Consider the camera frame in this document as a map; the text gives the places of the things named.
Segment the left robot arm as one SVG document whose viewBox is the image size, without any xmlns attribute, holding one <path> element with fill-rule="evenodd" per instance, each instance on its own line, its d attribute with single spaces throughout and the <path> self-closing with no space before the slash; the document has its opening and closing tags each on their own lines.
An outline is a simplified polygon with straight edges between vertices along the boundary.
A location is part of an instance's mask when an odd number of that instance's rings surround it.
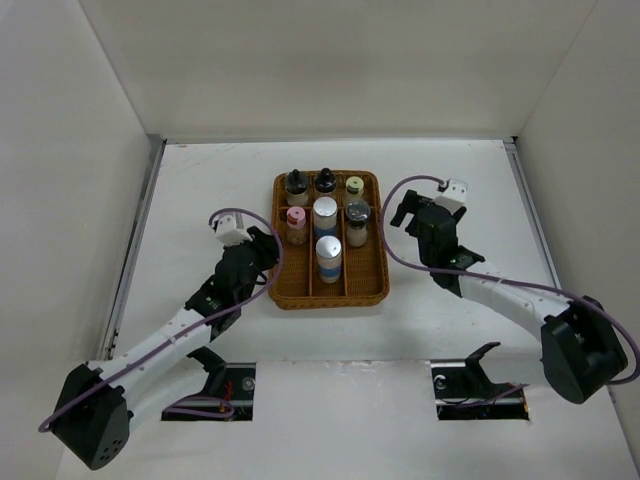
<svg viewBox="0 0 640 480">
<path fill-rule="evenodd" d="M 111 366 L 84 364 L 72 370 L 43 428 L 89 469 L 107 465 L 129 437 L 133 395 L 143 382 L 200 355 L 258 295 L 255 287 L 269 288 L 265 272 L 280 267 L 281 260 L 278 234 L 251 227 L 246 240 L 223 249 L 214 274 L 160 330 L 113 359 Z"/>
</svg>

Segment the clear-cap white salt bottle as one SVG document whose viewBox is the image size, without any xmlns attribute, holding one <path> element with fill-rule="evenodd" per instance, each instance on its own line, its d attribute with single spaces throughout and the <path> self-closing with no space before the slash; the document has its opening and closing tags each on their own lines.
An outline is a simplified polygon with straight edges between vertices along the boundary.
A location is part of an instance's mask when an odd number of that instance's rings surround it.
<svg viewBox="0 0 640 480">
<path fill-rule="evenodd" d="M 352 247 L 361 247 L 368 237 L 371 207 L 365 200 L 355 200 L 345 207 L 346 238 Z"/>
</svg>

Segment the brown wicker tray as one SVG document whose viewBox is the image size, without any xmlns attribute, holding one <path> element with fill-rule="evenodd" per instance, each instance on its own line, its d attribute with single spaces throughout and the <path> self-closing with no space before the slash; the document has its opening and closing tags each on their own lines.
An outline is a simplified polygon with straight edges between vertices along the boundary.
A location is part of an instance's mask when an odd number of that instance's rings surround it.
<svg viewBox="0 0 640 480">
<path fill-rule="evenodd" d="M 313 230 L 313 179 L 319 171 L 300 171 L 308 178 L 306 212 L 308 241 L 292 245 L 286 239 L 286 200 L 284 180 L 289 173 L 276 177 L 273 186 L 272 224 L 283 243 L 284 264 L 278 279 L 269 288 L 272 300 L 282 309 L 315 309 L 335 307 L 364 307 L 380 303 L 389 293 L 389 272 L 386 251 L 380 238 L 381 201 L 378 180 L 368 171 L 332 170 L 337 178 L 337 237 L 342 244 L 342 272 L 337 282 L 327 284 L 319 277 L 315 253 L 316 238 Z M 361 200 L 371 207 L 368 237 L 361 247 L 347 243 L 344 183 L 350 176 L 364 180 Z"/>
</svg>

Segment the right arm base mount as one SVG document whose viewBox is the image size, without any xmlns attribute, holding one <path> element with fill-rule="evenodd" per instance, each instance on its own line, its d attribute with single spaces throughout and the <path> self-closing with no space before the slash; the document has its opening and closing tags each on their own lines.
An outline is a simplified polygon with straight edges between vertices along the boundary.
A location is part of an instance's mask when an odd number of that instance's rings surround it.
<svg viewBox="0 0 640 480">
<path fill-rule="evenodd" d="M 499 342 L 489 342 L 464 359 L 430 363 L 440 421 L 529 420 L 524 386 L 494 383 L 480 364 L 498 346 Z"/>
</svg>

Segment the yellow-lid white jar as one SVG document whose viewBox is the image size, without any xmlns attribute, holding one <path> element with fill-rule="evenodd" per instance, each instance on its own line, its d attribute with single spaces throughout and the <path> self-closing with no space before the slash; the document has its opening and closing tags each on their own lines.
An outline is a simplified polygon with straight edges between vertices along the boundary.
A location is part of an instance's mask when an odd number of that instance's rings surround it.
<svg viewBox="0 0 640 480">
<path fill-rule="evenodd" d="M 348 205 L 349 203 L 361 200 L 363 197 L 364 187 L 364 180 L 361 177 L 348 177 L 344 183 L 343 204 Z"/>
</svg>

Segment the pink-lid spice bottle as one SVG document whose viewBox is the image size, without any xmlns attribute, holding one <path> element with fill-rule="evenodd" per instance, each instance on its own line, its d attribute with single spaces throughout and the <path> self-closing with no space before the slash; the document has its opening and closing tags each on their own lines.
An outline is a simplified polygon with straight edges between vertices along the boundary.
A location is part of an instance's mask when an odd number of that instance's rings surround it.
<svg viewBox="0 0 640 480">
<path fill-rule="evenodd" d="M 303 245 L 308 241 L 306 212 L 293 206 L 286 212 L 286 239 L 292 245 Z"/>
</svg>

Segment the silver-lid jar blue label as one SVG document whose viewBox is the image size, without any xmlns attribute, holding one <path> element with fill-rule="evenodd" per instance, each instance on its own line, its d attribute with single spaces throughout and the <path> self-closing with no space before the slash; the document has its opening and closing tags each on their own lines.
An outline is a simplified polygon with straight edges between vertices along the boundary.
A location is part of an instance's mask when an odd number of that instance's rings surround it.
<svg viewBox="0 0 640 480">
<path fill-rule="evenodd" d="M 335 236 L 337 231 L 338 206 L 331 197 L 321 197 L 312 206 L 313 230 L 316 238 Z"/>
</svg>

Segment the black-lid jar white powder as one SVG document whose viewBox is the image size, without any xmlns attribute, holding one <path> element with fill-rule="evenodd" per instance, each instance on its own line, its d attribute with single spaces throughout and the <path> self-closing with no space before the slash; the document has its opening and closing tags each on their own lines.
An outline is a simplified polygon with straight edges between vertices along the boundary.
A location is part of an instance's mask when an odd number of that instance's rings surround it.
<svg viewBox="0 0 640 480">
<path fill-rule="evenodd" d="M 290 171 L 284 180 L 286 200 L 290 207 L 305 207 L 308 203 L 308 178 L 297 169 Z"/>
</svg>

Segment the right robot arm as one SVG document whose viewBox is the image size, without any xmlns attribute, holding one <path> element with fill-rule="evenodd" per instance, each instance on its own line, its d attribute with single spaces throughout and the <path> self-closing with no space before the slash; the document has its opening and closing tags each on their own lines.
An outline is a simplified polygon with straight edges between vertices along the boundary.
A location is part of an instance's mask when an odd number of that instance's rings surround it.
<svg viewBox="0 0 640 480">
<path fill-rule="evenodd" d="M 420 262 L 440 288 L 532 335 L 541 346 L 543 383 L 571 403 L 584 403 L 626 369 L 627 356 L 599 302 L 500 277 L 483 256 L 459 243 L 457 225 L 466 208 L 457 203 L 449 209 L 447 201 L 408 190 L 390 221 L 399 227 L 412 216 L 405 232 L 417 240 Z"/>
</svg>

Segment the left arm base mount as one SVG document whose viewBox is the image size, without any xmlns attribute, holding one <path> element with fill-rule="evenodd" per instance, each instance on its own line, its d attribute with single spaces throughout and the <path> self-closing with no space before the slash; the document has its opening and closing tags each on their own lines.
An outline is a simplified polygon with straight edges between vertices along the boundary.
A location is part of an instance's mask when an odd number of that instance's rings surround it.
<svg viewBox="0 0 640 480">
<path fill-rule="evenodd" d="M 188 355 L 185 367 L 204 374 L 194 393 L 166 408 L 165 422 L 247 422 L 253 420 L 257 365 L 228 363 L 210 348 Z"/>
</svg>

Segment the black-lid jar beige contents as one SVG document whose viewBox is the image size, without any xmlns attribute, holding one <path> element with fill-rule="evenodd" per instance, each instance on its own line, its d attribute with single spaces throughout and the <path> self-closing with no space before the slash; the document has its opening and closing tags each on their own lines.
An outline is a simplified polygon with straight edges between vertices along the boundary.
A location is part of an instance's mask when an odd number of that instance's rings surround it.
<svg viewBox="0 0 640 480">
<path fill-rule="evenodd" d="M 330 168 L 324 167 L 316 173 L 313 179 L 313 191 L 314 200 L 322 198 L 336 200 L 337 178 Z"/>
</svg>

